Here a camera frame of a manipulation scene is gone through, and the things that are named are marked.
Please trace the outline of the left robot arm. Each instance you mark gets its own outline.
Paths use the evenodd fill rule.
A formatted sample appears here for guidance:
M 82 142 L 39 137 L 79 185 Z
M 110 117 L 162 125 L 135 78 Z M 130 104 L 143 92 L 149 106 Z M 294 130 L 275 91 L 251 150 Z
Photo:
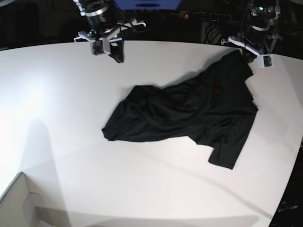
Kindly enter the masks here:
M 242 49 L 247 62 L 258 61 L 260 68 L 273 67 L 273 50 L 279 34 L 281 8 L 278 0 L 249 0 L 236 36 L 221 40 L 221 44 L 233 44 Z

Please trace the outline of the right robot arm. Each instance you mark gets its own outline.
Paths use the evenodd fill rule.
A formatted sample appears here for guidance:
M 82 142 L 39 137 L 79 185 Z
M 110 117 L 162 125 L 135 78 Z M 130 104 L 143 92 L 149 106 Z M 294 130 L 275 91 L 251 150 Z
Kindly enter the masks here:
M 90 24 L 90 31 L 79 31 L 74 42 L 86 41 L 93 55 L 106 54 L 123 63 L 126 32 L 136 31 L 138 26 L 146 28 L 146 23 L 128 18 L 112 0 L 75 0 L 74 3 Z

